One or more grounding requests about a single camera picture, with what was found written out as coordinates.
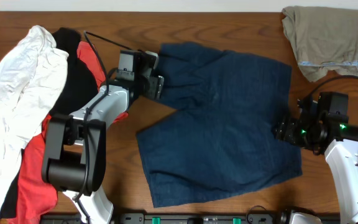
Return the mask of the navy blue shorts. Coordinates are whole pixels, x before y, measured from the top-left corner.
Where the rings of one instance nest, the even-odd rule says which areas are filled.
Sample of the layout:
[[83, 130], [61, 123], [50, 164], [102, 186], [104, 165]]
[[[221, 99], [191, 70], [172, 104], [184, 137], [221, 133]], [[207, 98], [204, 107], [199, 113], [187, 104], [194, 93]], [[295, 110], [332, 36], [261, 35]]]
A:
[[159, 102], [170, 116], [137, 134], [154, 207], [220, 200], [299, 177], [301, 152], [275, 139], [291, 67], [187, 42], [162, 44]]

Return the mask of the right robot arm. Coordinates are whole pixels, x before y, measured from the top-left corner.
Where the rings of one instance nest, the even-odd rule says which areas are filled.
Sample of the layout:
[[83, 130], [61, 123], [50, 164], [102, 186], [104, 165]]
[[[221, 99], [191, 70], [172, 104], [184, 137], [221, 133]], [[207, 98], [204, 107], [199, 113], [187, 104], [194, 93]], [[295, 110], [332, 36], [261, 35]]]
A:
[[330, 117], [286, 117], [273, 129], [276, 139], [323, 155], [333, 175], [341, 223], [358, 223], [358, 126]]

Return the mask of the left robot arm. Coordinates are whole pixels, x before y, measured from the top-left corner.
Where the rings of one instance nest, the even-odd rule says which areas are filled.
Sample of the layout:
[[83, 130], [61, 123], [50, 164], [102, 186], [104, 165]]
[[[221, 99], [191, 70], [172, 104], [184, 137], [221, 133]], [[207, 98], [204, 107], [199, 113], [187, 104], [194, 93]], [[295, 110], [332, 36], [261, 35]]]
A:
[[140, 96], [160, 98], [164, 78], [155, 74], [158, 54], [122, 50], [98, 94], [48, 124], [42, 179], [75, 204], [83, 223], [109, 223], [114, 210], [102, 187], [106, 131]]

